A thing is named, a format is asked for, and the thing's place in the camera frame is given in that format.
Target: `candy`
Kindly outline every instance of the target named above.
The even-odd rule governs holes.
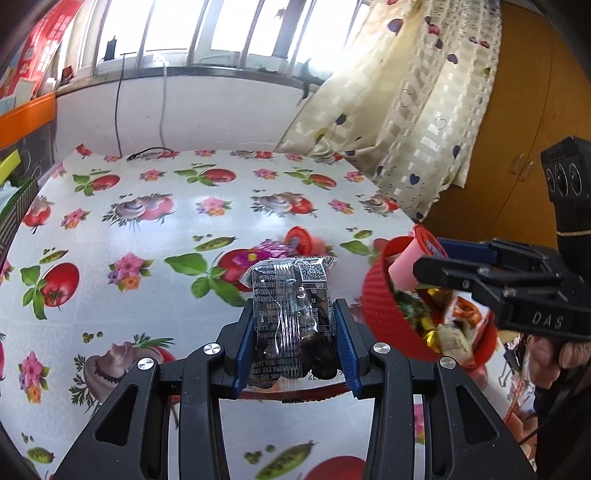
[[[475,364],[472,348],[461,330],[452,325],[438,325],[437,340],[443,355],[451,356],[463,367]]]
[[[425,335],[423,335],[423,340],[425,340],[427,346],[435,353],[441,353],[439,341],[437,340],[437,332],[435,330],[425,333]]]

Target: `black cable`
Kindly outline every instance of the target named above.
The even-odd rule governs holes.
[[[119,85],[117,86],[117,97],[115,99],[115,136],[117,137],[117,147],[119,148],[119,158],[123,157],[121,151],[121,140],[119,139],[119,127],[117,125],[117,112],[119,111],[119,92],[121,91],[121,83],[123,82],[123,72],[125,68],[125,53],[123,54],[123,62],[121,63],[121,75],[119,77]]]
[[[130,155],[129,157],[127,157],[127,160],[134,160],[136,158],[138,158],[142,153],[146,153],[147,151],[150,150],[167,150],[169,152],[174,152],[174,150],[172,148],[166,148],[166,147],[150,147],[150,148],[146,148],[145,150],[142,150],[141,152],[137,152],[134,153],[133,155]]]
[[[585,366],[576,374],[576,378],[573,379],[573,384],[570,386],[569,392],[566,394],[566,397],[562,401],[562,405],[565,405],[566,402],[574,395],[574,391],[579,386],[579,382],[583,379],[583,377],[585,376],[585,373],[587,373],[587,370],[589,370],[589,367],[591,367],[591,358],[589,358],[589,360],[587,361]],[[546,420],[544,422],[542,422],[541,425],[538,425],[538,427],[533,432],[531,432],[527,437],[525,437],[523,440],[521,440],[519,442],[519,445],[523,445],[528,440],[531,440],[535,435],[538,434],[538,432],[545,425],[548,425],[549,423],[551,423],[551,421],[556,418],[557,414],[560,411],[561,411],[561,409],[557,408],[556,410],[551,412],[550,415],[548,415],[548,418],[546,418]]]

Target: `wooden cabinet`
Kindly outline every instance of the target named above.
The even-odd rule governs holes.
[[[556,247],[554,207],[548,199],[540,152],[568,135],[591,140],[591,83],[552,30],[550,88],[526,165],[485,239],[507,238]]]
[[[533,12],[506,3],[501,6],[498,70],[466,188],[452,185],[442,192],[424,221],[437,236],[480,241],[492,232],[533,152],[550,82],[551,27]]]

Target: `window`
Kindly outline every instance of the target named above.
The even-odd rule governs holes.
[[[72,35],[83,45],[68,45],[68,52],[81,52],[83,61],[78,65],[92,65],[94,61],[98,67],[82,67],[79,73],[83,69],[91,74],[119,70],[123,54],[130,58],[126,68],[132,68],[139,59],[133,61],[131,57],[145,53],[142,67],[160,66],[164,57],[171,66],[216,65],[294,76],[310,59],[314,71],[324,72],[322,77],[327,78],[338,68],[345,44],[355,38],[367,17],[367,1],[112,0],[109,4],[107,0],[94,0],[93,7],[87,9],[86,21],[77,22],[76,28],[85,33]],[[100,31],[101,19],[104,25]],[[196,29],[195,48],[189,51]],[[115,58],[103,61],[107,42],[114,37]],[[245,57],[241,52],[248,39]],[[95,49],[96,58],[88,61],[89,52],[94,56]],[[148,53],[156,54],[159,60]]]
[[[157,0],[145,51],[188,50],[203,0]]]

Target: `qr code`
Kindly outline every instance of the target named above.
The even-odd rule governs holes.
[[[326,272],[321,263],[299,262],[302,282],[326,281]]]

